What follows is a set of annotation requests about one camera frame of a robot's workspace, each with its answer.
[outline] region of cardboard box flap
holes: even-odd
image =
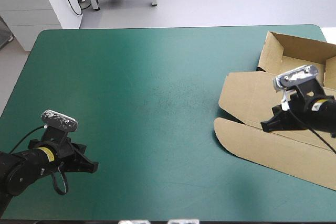
[[[279,73],[283,55],[283,46],[276,37],[268,32],[260,55],[258,68],[270,73]]]
[[[336,56],[325,61],[324,85],[336,87]]]
[[[336,190],[332,151],[222,118],[214,128],[220,143],[236,156]]]
[[[272,83],[274,77],[274,74],[266,72],[230,73],[225,79],[219,106],[243,123],[261,129],[260,122],[269,120],[273,116],[271,108],[281,103],[282,92],[274,90]],[[324,91],[327,95],[336,95],[335,90],[324,88]],[[308,130],[274,133],[325,150],[329,149]],[[336,141],[329,133],[319,132],[319,134],[336,148]]]
[[[336,56],[336,45],[323,41],[270,32],[284,47],[283,55],[324,65]]]

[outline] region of white cabinet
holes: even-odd
[[[70,0],[77,13],[77,0]],[[49,29],[78,29],[76,15],[67,0],[0,0],[0,16],[24,50],[30,51],[38,34]]]

